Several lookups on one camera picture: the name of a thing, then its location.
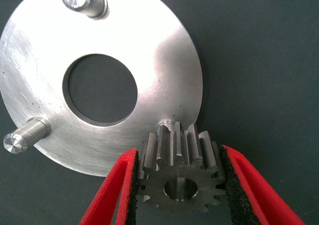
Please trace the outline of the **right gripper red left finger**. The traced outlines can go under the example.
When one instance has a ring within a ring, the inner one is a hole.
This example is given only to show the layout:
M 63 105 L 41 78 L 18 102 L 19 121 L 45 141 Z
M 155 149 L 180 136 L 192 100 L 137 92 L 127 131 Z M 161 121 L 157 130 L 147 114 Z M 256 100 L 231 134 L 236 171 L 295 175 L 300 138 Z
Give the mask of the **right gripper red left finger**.
M 122 154 L 79 224 L 109 225 L 115 209 L 118 209 L 115 224 L 134 225 L 136 223 L 138 165 L 137 149 L 134 148 Z

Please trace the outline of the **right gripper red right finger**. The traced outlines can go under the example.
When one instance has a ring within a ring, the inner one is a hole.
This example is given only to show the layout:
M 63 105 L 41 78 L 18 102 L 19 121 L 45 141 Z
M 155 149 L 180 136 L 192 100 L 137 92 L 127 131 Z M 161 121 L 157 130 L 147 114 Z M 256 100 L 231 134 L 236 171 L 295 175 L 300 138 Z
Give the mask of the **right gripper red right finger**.
M 223 145 L 220 156 L 234 225 L 304 224 L 243 154 Z

